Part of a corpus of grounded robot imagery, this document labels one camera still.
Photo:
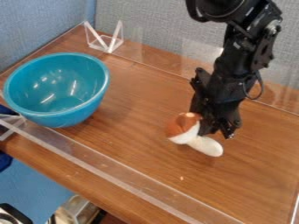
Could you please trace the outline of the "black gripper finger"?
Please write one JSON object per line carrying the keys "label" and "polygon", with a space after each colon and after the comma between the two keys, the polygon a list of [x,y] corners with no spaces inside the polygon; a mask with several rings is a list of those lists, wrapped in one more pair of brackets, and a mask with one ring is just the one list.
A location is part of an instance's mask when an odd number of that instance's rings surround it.
{"label": "black gripper finger", "polygon": [[191,107],[190,111],[204,115],[207,112],[207,99],[202,94],[195,93],[191,98]]}
{"label": "black gripper finger", "polygon": [[208,134],[215,134],[222,131],[222,115],[216,113],[206,113],[202,115],[200,119],[200,130],[199,135],[207,136]]}

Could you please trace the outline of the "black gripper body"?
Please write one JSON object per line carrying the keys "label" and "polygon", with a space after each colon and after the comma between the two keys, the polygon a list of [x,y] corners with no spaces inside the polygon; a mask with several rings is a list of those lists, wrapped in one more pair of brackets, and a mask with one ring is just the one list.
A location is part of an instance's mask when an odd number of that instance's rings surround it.
{"label": "black gripper body", "polygon": [[210,74],[203,68],[195,70],[191,79],[194,93],[207,99],[207,112],[222,115],[222,135],[226,139],[235,136],[235,131],[242,127],[239,104],[246,99],[244,84],[242,79],[224,79],[218,73]]}

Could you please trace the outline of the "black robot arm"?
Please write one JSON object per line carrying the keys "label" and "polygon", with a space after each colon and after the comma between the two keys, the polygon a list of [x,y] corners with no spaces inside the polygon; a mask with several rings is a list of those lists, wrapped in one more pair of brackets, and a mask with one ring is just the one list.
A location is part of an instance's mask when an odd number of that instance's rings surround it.
{"label": "black robot arm", "polygon": [[272,0],[186,0],[186,6],[195,21],[227,25],[214,70],[199,67],[191,79],[191,112],[202,115],[199,136],[220,132],[231,138],[242,127],[239,104],[258,98],[250,91],[275,58],[282,11]]}

